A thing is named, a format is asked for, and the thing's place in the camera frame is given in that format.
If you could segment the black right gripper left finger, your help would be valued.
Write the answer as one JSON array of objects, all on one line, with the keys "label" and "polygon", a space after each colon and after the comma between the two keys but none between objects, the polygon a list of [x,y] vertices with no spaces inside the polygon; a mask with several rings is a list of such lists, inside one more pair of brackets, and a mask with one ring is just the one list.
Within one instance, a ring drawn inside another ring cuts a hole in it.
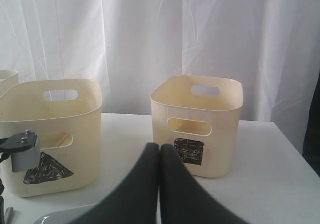
[{"label": "black right gripper left finger", "polygon": [[147,143],[121,183],[71,224],[155,224],[157,222],[160,149]]}]

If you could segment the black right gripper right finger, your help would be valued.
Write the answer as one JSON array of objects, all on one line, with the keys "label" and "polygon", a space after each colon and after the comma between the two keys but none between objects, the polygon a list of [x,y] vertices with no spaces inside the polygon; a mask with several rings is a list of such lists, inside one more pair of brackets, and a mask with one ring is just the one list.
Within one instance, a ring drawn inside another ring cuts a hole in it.
[{"label": "black right gripper right finger", "polygon": [[190,174],[171,144],[160,148],[160,215],[163,224],[246,224]]}]

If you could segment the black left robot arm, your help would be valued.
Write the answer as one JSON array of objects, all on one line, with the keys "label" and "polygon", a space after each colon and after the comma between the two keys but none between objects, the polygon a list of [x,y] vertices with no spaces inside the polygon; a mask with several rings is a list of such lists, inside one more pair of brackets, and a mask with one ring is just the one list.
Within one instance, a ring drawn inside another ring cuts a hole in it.
[{"label": "black left robot arm", "polygon": [[4,215],[4,199],[2,197],[4,186],[2,180],[0,180],[0,224],[5,224],[5,215]]}]

